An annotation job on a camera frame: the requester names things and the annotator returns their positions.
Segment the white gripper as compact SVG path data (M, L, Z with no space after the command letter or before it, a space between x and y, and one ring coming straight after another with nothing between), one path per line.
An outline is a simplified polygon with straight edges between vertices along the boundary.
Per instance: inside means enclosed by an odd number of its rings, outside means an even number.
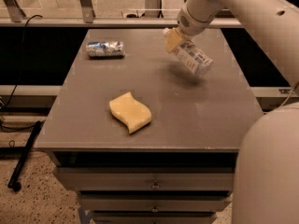
M177 16L178 28L165 28L164 47L168 53L178 53L178 47L186 41L186 36L202 33L223 9L218 0L187 0Z

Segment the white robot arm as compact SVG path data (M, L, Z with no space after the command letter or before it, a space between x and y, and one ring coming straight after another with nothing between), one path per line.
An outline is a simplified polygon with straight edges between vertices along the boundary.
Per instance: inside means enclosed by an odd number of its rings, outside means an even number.
M268 59L243 67L249 83L297 92L299 10L287 0L187 0L167 51L202 33L223 8ZM299 104L271 110L244 136L235 165L232 224L299 224Z

